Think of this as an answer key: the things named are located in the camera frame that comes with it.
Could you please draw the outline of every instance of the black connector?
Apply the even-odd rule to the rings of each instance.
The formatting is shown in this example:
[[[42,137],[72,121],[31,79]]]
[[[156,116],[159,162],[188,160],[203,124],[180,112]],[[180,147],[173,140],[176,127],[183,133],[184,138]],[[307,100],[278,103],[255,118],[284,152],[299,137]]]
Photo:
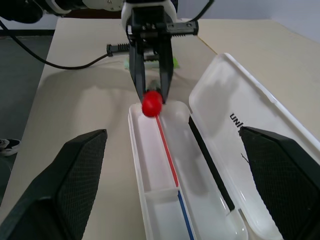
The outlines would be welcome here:
[[[130,50],[129,43],[123,43],[118,45],[108,44],[106,46],[106,53],[108,54],[109,57],[112,57],[117,54],[129,53],[129,50]]]

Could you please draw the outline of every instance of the green object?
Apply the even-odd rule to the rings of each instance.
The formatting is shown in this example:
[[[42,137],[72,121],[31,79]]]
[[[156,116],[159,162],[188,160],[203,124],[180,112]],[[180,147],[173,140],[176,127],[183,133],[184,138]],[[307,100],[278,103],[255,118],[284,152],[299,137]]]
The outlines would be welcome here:
[[[126,60],[124,60],[124,68],[129,69],[129,67],[130,67],[129,58],[127,58]],[[159,61],[146,61],[144,63],[144,68],[145,69],[158,69],[159,68]],[[180,68],[178,60],[175,57],[173,57],[173,68],[174,69]]]

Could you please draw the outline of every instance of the blue stripe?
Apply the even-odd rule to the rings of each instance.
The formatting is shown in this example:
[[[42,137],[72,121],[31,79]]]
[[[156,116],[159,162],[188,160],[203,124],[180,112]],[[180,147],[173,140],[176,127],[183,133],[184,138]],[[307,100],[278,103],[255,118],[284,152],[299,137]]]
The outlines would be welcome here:
[[[184,201],[182,199],[180,191],[178,191],[178,198],[179,198],[179,202],[180,202],[180,206],[181,206],[181,209],[182,209],[182,213],[183,213],[186,229],[188,230],[190,240],[195,240],[194,239],[194,235],[192,234],[192,230],[191,230],[191,226],[190,226],[190,223],[189,223],[187,211],[186,211],[186,208],[185,208],[185,205],[184,205]]]

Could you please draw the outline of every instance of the floor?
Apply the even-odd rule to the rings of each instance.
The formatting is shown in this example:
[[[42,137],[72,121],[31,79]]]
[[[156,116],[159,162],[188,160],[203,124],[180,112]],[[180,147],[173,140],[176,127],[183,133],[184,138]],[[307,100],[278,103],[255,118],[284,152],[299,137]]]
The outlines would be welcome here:
[[[46,59],[52,36],[19,38]],[[0,38],[0,138],[22,139],[44,64],[12,39]],[[16,156],[0,157],[0,205]]]

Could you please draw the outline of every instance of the clear plastic lid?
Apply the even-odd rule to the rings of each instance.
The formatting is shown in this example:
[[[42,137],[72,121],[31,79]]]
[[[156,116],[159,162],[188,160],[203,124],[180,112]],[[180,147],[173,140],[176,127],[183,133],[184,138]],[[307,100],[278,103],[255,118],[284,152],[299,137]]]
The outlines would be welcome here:
[[[294,139],[319,164],[318,140],[229,54],[213,60],[193,89],[189,104],[235,206],[259,237],[281,240],[256,189],[238,131],[248,126]]]

